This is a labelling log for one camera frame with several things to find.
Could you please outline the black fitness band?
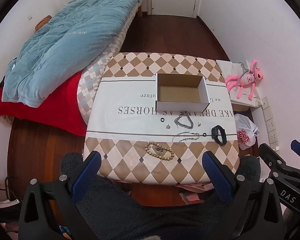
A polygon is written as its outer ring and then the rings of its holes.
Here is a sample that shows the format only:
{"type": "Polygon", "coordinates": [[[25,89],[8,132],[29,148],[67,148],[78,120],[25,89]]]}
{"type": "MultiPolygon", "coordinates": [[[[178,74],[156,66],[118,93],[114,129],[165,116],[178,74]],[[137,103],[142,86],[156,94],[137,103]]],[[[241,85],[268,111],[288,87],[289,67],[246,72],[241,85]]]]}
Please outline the black fitness band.
{"type": "Polygon", "coordinates": [[[227,143],[225,129],[220,125],[216,125],[211,129],[211,137],[220,146],[224,146],[227,143]]]}

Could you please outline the white plastic bag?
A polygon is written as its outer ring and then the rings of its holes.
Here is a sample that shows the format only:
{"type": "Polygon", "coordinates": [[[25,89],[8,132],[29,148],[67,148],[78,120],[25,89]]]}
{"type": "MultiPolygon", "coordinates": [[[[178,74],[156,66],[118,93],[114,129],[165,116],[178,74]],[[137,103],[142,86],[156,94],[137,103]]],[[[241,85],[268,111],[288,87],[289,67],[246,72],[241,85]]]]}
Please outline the white plastic bag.
{"type": "Polygon", "coordinates": [[[238,145],[241,150],[251,148],[259,135],[258,127],[245,115],[234,115],[238,145]]]}

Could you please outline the checkered printed table cloth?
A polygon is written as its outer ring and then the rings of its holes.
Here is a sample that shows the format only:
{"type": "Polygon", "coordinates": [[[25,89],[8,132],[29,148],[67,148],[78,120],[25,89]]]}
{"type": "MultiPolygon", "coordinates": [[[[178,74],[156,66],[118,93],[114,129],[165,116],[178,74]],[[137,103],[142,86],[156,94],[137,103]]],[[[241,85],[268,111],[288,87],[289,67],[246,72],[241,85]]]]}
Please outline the checkered printed table cloth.
{"type": "Polygon", "coordinates": [[[128,183],[205,185],[209,182],[202,167],[206,151],[235,172],[239,166],[236,125],[217,62],[179,54],[117,54],[106,66],[90,114],[84,155],[92,151],[101,155],[101,176],[128,183]],[[157,112],[157,73],[205,77],[207,109],[189,116],[157,112]],[[211,137],[216,125],[225,129],[224,146],[211,137]]]}

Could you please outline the red blanket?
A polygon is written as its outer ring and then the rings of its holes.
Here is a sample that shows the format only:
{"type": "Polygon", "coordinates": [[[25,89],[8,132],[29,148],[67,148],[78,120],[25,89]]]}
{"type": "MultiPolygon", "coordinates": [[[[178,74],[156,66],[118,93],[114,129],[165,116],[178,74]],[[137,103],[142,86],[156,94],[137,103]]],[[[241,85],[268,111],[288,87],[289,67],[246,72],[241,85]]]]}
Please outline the red blanket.
{"type": "Polygon", "coordinates": [[[74,135],[84,136],[87,125],[81,116],[77,102],[77,87],[80,77],[81,72],[70,77],[51,93],[38,108],[29,107],[23,103],[2,102],[3,88],[0,87],[0,116],[7,115],[35,121],[63,129],[74,135]]]}

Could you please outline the white cardboard box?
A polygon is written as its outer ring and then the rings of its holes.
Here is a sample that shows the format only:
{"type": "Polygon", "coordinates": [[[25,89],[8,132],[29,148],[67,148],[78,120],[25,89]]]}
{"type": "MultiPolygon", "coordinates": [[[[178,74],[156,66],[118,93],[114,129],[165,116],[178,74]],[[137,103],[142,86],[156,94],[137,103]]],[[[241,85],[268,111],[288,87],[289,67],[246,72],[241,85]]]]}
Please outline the white cardboard box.
{"type": "Polygon", "coordinates": [[[155,76],[156,111],[200,113],[209,106],[210,97],[205,77],[163,73],[155,76]]]}

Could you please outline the pink panther plush toy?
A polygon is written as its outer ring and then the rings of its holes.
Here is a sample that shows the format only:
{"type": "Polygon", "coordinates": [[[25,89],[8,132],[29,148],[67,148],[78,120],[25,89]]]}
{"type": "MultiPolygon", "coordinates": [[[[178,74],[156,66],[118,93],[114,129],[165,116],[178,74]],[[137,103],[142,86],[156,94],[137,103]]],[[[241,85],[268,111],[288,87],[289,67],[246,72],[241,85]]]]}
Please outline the pink panther plush toy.
{"type": "Polygon", "coordinates": [[[264,78],[264,74],[258,67],[257,61],[252,60],[250,68],[248,70],[245,70],[241,75],[228,76],[225,79],[225,84],[228,93],[230,93],[230,91],[233,88],[237,88],[237,87],[239,88],[239,92],[236,97],[237,99],[240,99],[244,87],[251,86],[248,99],[249,101],[252,101],[256,84],[258,81],[261,81],[263,78],[264,78]]]}

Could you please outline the light blue quilt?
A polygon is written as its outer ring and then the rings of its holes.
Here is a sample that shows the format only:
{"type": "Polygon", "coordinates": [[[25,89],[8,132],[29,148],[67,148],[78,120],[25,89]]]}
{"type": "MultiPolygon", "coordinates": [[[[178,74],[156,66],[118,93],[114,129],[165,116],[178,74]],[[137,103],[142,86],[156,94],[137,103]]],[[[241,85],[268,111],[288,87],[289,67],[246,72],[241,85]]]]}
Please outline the light blue quilt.
{"type": "Polygon", "coordinates": [[[37,108],[119,34],[139,0],[73,0],[9,63],[1,100],[37,108]]]}

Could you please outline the brown pillow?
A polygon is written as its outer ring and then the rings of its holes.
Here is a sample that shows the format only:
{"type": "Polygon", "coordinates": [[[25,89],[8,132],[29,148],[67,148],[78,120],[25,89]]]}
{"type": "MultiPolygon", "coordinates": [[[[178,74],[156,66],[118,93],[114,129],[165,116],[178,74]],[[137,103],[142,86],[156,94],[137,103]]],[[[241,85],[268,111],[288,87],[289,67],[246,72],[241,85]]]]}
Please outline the brown pillow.
{"type": "Polygon", "coordinates": [[[34,32],[36,33],[39,29],[41,29],[45,24],[47,24],[51,20],[51,18],[51,15],[47,15],[44,18],[42,18],[35,26],[34,32]]]}

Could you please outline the white wall socket strip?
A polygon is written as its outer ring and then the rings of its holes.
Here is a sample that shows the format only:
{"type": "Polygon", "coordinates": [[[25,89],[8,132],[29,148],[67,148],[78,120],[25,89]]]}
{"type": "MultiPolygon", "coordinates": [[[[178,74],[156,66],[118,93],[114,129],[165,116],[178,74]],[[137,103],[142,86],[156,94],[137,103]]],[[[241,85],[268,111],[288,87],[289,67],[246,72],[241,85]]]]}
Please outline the white wall socket strip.
{"type": "Polygon", "coordinates": [[[267,97],[262,99],[262,113],[266,122],[269,145],[277,154],[280,153],[279,136],[277,134],[275,119],[267,97]]]}

